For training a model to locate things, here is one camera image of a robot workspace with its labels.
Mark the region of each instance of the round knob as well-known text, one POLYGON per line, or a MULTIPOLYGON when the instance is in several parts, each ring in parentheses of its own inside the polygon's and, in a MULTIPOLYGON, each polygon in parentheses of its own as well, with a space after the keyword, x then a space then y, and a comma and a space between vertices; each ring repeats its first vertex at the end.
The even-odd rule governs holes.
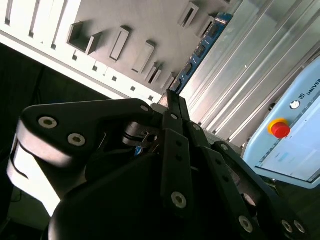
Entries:
POLYGON ((277 122, 271 128, 272 134, 278 138, 283 139, 290 133, 290 127, 285 122, 277 122))

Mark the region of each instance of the bolt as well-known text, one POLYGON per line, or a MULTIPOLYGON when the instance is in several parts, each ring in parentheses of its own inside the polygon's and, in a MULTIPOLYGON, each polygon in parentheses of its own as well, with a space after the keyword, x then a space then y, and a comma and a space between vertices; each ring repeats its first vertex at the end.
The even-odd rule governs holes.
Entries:
POLYGON ((174 114, 171 114, 171 117, 172 117, 173 119, 175 119, 175 120, 178 119, 178 117, 177 117, 176 115, 174 115, 174 114))
POLYGON ((146 106, 141 105, 140 108, 141 108, 143 111, 149 112, 149 108, 147 108, 146 106))
POLYGON ((58 125, 57 121, 49 116, 41 117, 38 120, 38 123, 40 124, 41 127, 45 128, 45 129, 53 129, 58 125))
POLYGON ((304 227, 298 222, 298 221, 294 221, 294 225, 296 226, 296 228, 302 232, 303 234, 306 233, 306 230, 304 229, 304 227))
POLYGON ((239 217, 239 223, 244 230, 248 233, 252 233, 254 231, 254 227, 252 226, 251 222, 245 216, 239 217))
POLYGON ((81 147, 85 145, 86 139, 78 133, 72 133, 68 136, 68 142, 76 147, 81 147))
POLYGON ((193 124, 193 127, 194 127, 194 129, 197 130, 197 131, 200 131, 200 130, 201 130, 201 128, 200 128, 197 124, 193 124))
POLYGON ((187 206, 187 200, 181 192, 174 191, 171 194, 171 200, 173 204, 179 209, 184 209, 187 206))
POLYGON ((285 230, 287 230, 289 233, 293 232, 291 225, 286 220, 282 220, 281 223, 284 226, 285 230))
POLYGON ((225 151, 228 151, 228 147, 226 146, 226 145, 224 145, 224 144, 221 144, 221 148, 223 149, 223 150, 225 150, 225 151))

